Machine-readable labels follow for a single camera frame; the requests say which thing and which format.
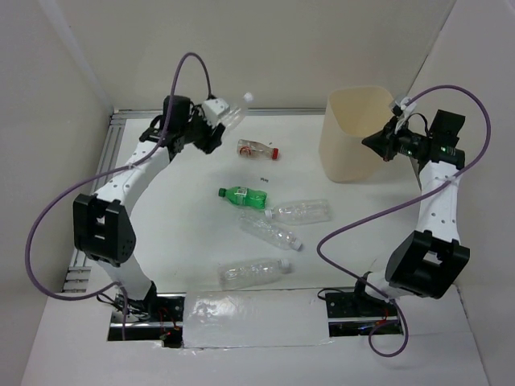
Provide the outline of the beige plastic bin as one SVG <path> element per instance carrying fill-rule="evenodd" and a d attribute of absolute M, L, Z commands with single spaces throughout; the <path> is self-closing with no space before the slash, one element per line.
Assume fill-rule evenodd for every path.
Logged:
<path fill-rule="evenodd" d="M 319 141 L 325 175 L 334 183 L 353 183 L 375 174 L 382 159 L 362 140 L 383 128 L 391 118 L 393 97 L 379 86 L 343 88 L 327 99 Z"/>

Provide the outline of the small red-capped clear bottle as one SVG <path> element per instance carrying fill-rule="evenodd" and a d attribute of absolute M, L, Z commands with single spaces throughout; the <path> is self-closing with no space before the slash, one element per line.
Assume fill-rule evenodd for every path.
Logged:
<path fill-rule="evenodd" d="M 240 139 L 237 143 L 237 155 L 243 158 L 266 158 L 276 161 L 279 157 L 279 149 L 260 142 Z"/>

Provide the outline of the green plastic bottle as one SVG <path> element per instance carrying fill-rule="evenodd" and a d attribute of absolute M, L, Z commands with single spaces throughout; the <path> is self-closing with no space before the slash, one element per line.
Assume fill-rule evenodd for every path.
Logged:
<path fill-rule="evenodd" d="M 251 207 L 258 210 L 266 208 L 267 193 L 264 191 L 253 190 L 248 187 L 220 188 L 218 196 L 238 207 Z"/>

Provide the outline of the clear bottle bottom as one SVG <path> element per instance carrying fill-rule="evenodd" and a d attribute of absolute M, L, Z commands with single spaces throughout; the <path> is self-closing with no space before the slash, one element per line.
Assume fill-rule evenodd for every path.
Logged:
<path fill-rule="evenodd" d="M 292 272 L 293 265 L 287 259 L 263 258 L 222 265 L 217 276 L 223 290 L 243 290 L 275 283 Z"/>

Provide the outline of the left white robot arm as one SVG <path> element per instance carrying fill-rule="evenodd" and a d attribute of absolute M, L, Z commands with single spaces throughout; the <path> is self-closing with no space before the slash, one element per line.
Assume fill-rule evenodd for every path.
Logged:
<path fill-rule="evenodd" d="M 73 202 L 74 243 L 125 290 L 130 311 L 142 321 L 159 311 L 154 282 L 134 256 L 136 235 L 130 214 L 152 180 L 189 143 L 206 154 L 221 144 L 229 105 L 221 98 L 197 106 L 177 126 L 150 126 L 121 171 L 92 195 Z"/>

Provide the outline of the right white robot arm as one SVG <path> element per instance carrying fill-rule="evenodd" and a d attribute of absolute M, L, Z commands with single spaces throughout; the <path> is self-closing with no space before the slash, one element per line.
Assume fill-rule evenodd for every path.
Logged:
<path fill-rule="evenodd" d="M 470 250 L 461 244 L 457 228 L 457 174 L 465 154 L 456 145 L 464 122 L 462 115 L 439 110 L 425 134 L 418 134 L 392 117 L 362 140 L 385 161 L 398 154 L 416 161 L 422 201 L 415 230 L 392 252 L 385 270 L 366 273 L 365 287 L 352 294 L 358 314 L 371 314 L 381 296 L 439 299 L 468 263 Z"/>

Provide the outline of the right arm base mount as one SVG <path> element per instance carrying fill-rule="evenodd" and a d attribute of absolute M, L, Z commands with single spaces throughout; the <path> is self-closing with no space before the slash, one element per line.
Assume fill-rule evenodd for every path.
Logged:
<path fill-rule="evenodd" d="M 398 312 L 389 303 L 357 296 L 351 289 L 325 288 L 317 293 L 327 310 L 329 336 L 402 335 Z"/>

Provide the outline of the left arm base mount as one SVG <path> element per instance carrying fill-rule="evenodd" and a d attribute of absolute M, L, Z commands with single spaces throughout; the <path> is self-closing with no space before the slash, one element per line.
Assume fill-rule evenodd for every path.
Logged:
<path fill-rule="evenodd" d="M 107 339 L 110 342 L 155 341 L 165 348 L 183 346 L 184 295 L 158 296 L 157 305 L 148 311 L 128 305 L 124 312 L 124 298 L 97 295 L 97 300 L 112 311 Z"/>

